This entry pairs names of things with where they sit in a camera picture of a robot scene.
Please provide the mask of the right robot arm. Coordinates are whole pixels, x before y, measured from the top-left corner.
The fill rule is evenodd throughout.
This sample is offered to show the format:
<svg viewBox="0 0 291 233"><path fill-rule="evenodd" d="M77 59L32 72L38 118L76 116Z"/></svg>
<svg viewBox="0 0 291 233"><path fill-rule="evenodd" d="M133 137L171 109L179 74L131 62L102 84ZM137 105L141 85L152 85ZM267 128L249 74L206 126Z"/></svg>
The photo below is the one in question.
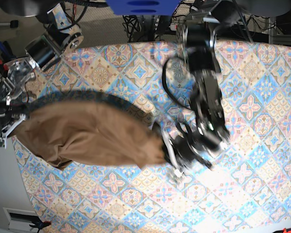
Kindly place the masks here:
<svg viewBox="0 0 291 233"><path fill-rule="evenodd" d="M83 41L78 21L68 17L62 0L9 0L0 7L13 15L34 16L45 32L29 43L26 57L9 65L0 60L0 148L6 147L11 132L28 119L25 104L16 100L26 92L26 84L35 80L35 70L47 71Z"/></svg>

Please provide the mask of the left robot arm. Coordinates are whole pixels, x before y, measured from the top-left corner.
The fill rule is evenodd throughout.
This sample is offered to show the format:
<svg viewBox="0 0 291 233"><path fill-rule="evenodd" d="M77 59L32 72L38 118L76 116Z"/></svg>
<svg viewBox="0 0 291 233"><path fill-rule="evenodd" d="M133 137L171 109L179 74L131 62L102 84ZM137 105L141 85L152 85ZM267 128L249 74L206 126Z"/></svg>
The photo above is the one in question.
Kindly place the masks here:
<svg viewBox="0 0 291 233"><path fill-rule="evenodd" d="M225 126L225 116L221 105L222 92L217 76L221 73L215 57L216 32L236 20L235 6L229 0L205 1L195 14L176 28L177 43L181 53L176 56L186 65L190 77L194 79L189 95L189 105L181 103L167 86L167 64L162 68L162 86L168 97L178 106L195 114L196 128L185 122L175 122L180 136L172 138L160 130L166 161L172 165L169 177L179 183L198 161L208 169L213 165L201 154L212 154L227 148L230 133Z"/></svg>

